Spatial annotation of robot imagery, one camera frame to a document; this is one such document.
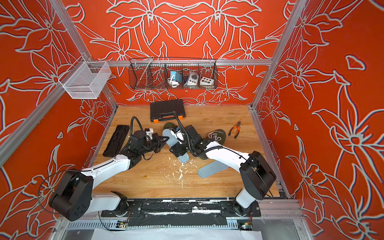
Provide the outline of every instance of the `orange floral wallpaper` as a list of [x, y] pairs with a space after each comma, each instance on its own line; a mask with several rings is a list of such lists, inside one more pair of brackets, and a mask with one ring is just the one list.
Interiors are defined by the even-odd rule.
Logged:
[[[49, 1], [0, 2], [0, 145], [72, 68], [79, 53]], [[0, 239], [48, 239], [56, 215], [44, 207], [62, 174], [87, 166], [112, 115], [96, 100], [64, 95], [0, 168]]]
[[316, 240], [383, 239], [384, 4], [308, 1], [257, 113]]
[[[66, 93], [59, 99], [0, 168], [0, 239], [48, 239], [58, 215], [38, 205], [40, 184], [57, 171], [87, 167], [111, 115], [104, 93], [96, 100], [71, 99]], [[49, 211], [62, 176], [48, 178], [39, 192]]]
[[[214, 59], [271, 58], [294, 6], [279, 1], [63, 0], [95, 60], [150, 56]], [[215, 90], [133, 90], [128, 71], [108, 82], [120, 105], [182, 98], [186, 104], [249, 104], [266, 66], [219, 68]]]
[[45, 0], [0, 2], [0, 145], [80, 57]]

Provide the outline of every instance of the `divided wire basket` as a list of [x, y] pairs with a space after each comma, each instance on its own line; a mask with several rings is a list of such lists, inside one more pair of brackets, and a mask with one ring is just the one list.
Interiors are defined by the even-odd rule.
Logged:
[[[218, 85], [215, 59], [202, 58], [131, 58], [129, 66], [129, 86], [133, 89], [215, 89]], [[190, 72], [198, 77], [196, 86], [170, 82], [171, 72], [178, 72], [186, 80]], [[213, 79], [213, 85], [200, 85], [203, 78]]]

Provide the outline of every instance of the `wall-mounted wire basket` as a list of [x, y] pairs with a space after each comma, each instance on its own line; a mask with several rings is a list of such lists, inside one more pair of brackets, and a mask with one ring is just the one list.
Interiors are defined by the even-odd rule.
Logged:
[[[132, 58], [129, 61], [129, 86], [133, 89], [215, 89], [218, 85], [215, 59], [162, 57]], [[182, 76], [182, 83], [172, 84], [172, 71]], [[190, 72], [198, 75], [196, 86], [187, 86], [184, 82]], [[213, 84], [200, 85], [204, 77], [213, 79]]]
[[101, 68], [89, 68], [85, 62], [63, 83], [63, 88], [73, 99], [97, 99], [111, 75], [111, 69], [105, 62]]

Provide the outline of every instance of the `toolbox handle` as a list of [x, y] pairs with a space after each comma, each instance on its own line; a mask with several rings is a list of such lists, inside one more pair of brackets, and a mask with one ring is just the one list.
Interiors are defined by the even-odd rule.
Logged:
[[175, 112], [162, 113], [160, 115], [161, 115], [161, 119], [169, 119], [169, 120], [176, 119]]

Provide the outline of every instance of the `orange pliers handle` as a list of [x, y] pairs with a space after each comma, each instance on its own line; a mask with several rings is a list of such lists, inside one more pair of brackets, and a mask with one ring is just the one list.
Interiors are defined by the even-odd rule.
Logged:
[[231, 136], [233, 130], [237, 130], [236, 135], [235, 135], [235, 138], [237, 138], [237, 136], [238, 136], [239, 133], [240, 133], [240, 123], [241, 123], [241, 122], [239, 121], [236, 125], [234, 125], [234, 126], [231, 128], [231, 130], [230, 130], [229, 133], [228, 133], [228, 136]]

